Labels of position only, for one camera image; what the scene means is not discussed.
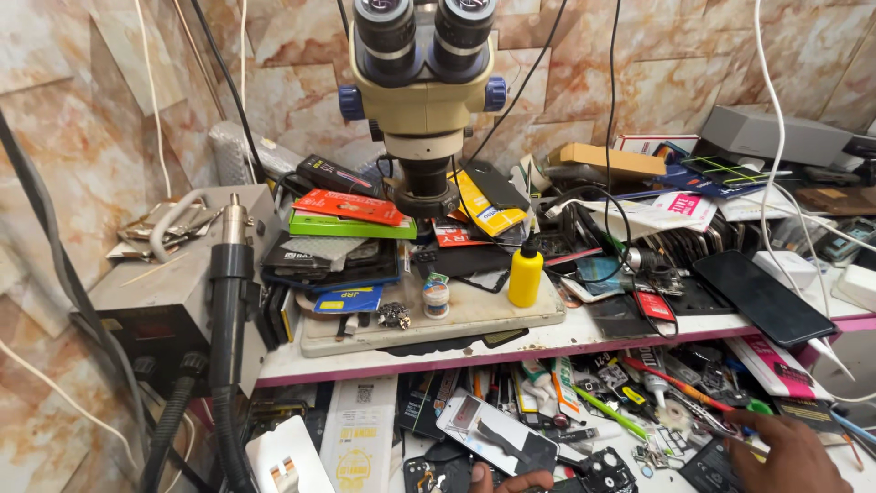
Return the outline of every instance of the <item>adhesive tube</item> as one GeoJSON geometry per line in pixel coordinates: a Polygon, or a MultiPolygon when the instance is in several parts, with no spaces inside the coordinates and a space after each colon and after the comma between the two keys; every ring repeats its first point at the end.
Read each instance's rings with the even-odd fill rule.
{"type": "MultiPolygon", "coordinates": [[[[666,369],[663,367],[663,348],[661,347],[638,347],[632,350],[632,357],[649,368],[666,373],[666,369]]],[[[657,375],[645,372],[642,374],[642,383],[645,384],[645,389],[648,392],[654,394],[654,398],[657,399],[657,407],[666,408],[663,392],[669,389],[669,382],[657,375]]]]}
{"type": "Polygon", "coordinates": [[[541,366],[538,360],[523,360],[520,362],[523,367],[523,373],[529,377],[529,381],[536,387],[547,387],[550,385],[550,374],[541,366]]]}

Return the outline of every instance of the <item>person's hand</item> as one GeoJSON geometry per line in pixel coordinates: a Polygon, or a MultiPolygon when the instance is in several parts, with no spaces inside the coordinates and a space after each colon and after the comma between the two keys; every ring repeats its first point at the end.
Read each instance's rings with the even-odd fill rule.
{"type": "Polygon", "coordinates": [[[746,493],[851,493],[851,485],[804,423],[750,411],[724,414],[731,423],[748,426],[770,446],[761,464],[749,449],[730,441],[730,457],[746,493]]]}
{"type": "Polygon", "coordinates": [[[493,489],[492,472],[486,464],[478,462],[471,468],[469,493],[520,493],[533,486],[540,486],[550,491],[554,487],[554,477],[547,471],[533,471],[516,475],[493,489]]]}

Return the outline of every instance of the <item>bubble wrap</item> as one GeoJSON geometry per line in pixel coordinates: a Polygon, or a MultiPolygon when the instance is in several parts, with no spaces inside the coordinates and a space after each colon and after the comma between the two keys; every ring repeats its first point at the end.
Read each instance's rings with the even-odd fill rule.
{"type": "Polygon", "coordinates": [[[347,254],[362,245],[367,238],[352,238],[348,236],[292,236],[283,247],[293,252],[310,254],[314,257],[337,261],[347,258],[347,254]]]}
{"type": "MultiPolygon", "coordinates": [[[[216,172],[219,174],[219,184],[252,185],[252,174],[246,166],[246,159],[251,158],[250,145],[246,141],[244,128],[232,121],[225,120],[210,129],[210,142],[213,144],[213,154],[216,161],[216,172]]],[[[265,167],[265,172],[272,178],[279,178],[286,171],[298,167],[304,158],[277,143],[256,133],[252,134],[255,141],[258,158],[265,167]]]]}

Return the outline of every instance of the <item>black phone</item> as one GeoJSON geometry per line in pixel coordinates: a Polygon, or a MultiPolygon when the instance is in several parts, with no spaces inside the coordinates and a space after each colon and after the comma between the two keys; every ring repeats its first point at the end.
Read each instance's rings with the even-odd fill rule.
{"type": "Polygon", "coordinates": [[[781,347],[837,332],[820,311],[736,250],[696,261],[694,271],[781,347]]]}

